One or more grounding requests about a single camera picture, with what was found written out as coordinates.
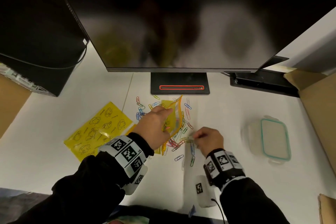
black sleeve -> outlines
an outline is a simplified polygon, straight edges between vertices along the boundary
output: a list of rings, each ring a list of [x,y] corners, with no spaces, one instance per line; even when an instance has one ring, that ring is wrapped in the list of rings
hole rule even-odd
[[[265,195],[258,184],[250,178],[241,178],[230,181],[220,196],[220,203],[229,224],[289,224],[280,208]],[[226,183],[224,173],[220,173],[213,182],[222,189]]]
[[[145,156],[154,151],[138,134],[128,135]],[[106,152],[88,156],[78,170],[52,188],[52,195],[32,207],[13,223],[97,223],[106,221],[125,196],[121,189],[130,183],[124,169]]]

clear plastic container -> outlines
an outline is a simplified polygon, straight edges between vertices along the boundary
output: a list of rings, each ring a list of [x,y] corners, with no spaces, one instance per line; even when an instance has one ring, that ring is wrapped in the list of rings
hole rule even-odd
[[[283,164],[292,154],[286,125],[273,117],[265,116],[248,125],[250,150],[272,162]]]

black cable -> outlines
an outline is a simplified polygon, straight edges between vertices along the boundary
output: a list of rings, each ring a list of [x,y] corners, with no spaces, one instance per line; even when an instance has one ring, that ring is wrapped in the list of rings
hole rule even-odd
[[[218,205],[218,207],[219,207],[219,209],[220,209],[220,212],[221,212],[221,214],[222,214],[223,222],[224,222],[224,224],[225,224],[224,215],[223,215],[223,212],[222,212],[221,207],[220,207],[219,204],[217,203],[216,199],[213,199],[213,198],[212,198],[211,201],[216,202],[216,204]]]
[[[85,46],[85,51],[84,51],[84,55],[82,56],[82,58],[79,61],[77,61],[74,65],[71,65],[71,66],[68,66],[68,67],[46,67],[46,66],[37,65],[37,64],[30,63],[28,61],[24,61],[24,60],[20,60],[20,59],[14,58],[12,56],[3,54],[1,52],[0,52],[0,55],[5,56],[5,57],[10,58],[10,59],[13,59],[13,60],[20,61],[22,63],[26,63],[28,65],[36,66],[36,67],[42,67],[42,68],[47,68],[47,69],[68,69],[68,68],[75,67],[77,64],[79,64],[79,63],[82,62],[82,60],[84,59],[84,57],[86,55],[86,50],[87,50],[87,45]]]

monitor stand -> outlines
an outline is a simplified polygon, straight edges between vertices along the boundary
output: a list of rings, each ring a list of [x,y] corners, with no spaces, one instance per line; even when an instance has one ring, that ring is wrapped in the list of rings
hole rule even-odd
[[[210,94],[207,73],[151,73],[152,95]]]

computer monitor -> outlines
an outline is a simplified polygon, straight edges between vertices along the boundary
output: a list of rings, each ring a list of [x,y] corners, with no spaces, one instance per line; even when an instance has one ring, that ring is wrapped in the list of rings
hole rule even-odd
[[[255,72],[336,6],[336,0],[66,1],[110,72]]]

